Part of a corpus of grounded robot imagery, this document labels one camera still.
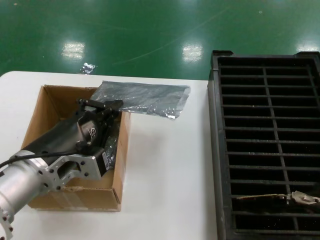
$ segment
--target cardboard box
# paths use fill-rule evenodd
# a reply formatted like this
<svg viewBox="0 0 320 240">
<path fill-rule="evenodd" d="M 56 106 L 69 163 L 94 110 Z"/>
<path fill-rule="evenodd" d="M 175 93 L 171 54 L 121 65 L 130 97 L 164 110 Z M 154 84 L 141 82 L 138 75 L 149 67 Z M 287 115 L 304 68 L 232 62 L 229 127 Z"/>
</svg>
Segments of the cardboard box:
<svg viewBox="0 0 320 240">
<path fill-rule="evenodd" d="M 60 120 L 70 117 L 77 109 L 76 99 L 89 99 L 95 90 L 93 87 L 42 86 L 22 148 Z M 130 114 L 123 112 L 114 170 L 109 170 L 99 181 L 74 178 L 61 191 L 38 196 L 29 206 L 40 210 L 120 211 L 129 133 Z"/>
</svg>

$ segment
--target silver anti-static bag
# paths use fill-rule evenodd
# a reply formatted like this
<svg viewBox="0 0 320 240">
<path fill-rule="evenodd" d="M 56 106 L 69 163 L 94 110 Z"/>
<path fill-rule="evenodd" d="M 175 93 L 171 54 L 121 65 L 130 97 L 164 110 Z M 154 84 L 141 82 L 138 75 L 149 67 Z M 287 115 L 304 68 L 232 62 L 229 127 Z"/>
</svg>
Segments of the silver anti-static bag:
<svg viewBox="0 0 320 240">
<path fill-rule="evenodd" d="M 103 81 L 91 99 L 123 100 L 122 112 L 147 114 L 175 120 L 184 109 L 189 86 Z"/>
</svg>

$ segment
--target black plastic tray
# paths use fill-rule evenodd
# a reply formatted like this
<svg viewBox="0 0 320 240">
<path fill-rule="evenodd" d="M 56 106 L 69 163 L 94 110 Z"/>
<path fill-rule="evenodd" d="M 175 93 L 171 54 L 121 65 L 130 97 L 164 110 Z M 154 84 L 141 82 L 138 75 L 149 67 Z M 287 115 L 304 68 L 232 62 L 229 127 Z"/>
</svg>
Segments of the black plastic tray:
<svg viewBox="0 0 320 240">
<path fill-rule="evenodd" d="M 320 214 L 250 213 L 234 200 L 306 193 L 319 181 L 319 56 L 212 52 L 208 98 L 219 240 L 320 239 Z"/>
</svg>

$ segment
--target green floor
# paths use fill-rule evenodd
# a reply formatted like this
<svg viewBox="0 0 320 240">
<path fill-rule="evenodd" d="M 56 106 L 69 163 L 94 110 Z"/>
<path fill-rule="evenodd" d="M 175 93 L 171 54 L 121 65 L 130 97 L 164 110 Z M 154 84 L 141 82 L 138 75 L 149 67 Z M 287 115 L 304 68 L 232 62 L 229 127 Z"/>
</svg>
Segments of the green floor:
<svg viewBox="0 0 320 240">
<path fill-rule="evenodd" d="M 318 51 L 319 0 L 0 0 L 9 71 L 207 80 L 212 50 Z"/>
</svg>

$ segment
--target robotic arm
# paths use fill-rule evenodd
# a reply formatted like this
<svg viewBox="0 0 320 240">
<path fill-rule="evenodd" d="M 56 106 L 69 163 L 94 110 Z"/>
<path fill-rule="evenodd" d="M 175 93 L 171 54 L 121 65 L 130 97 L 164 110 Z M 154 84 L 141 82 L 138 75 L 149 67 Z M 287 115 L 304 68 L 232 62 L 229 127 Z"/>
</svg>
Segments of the robotic arm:
<svg viewBox="0 0 320 240">
<path fill-rule="evenodd" d="M 0 240 L 12 238 L 15 214 L 33 198 L 73 178 L 99 180 L 109 170 L 105 145 L 122 100 L 79 99 L 78 110 L 18 151 L 0 168 Z"/>
</svg>

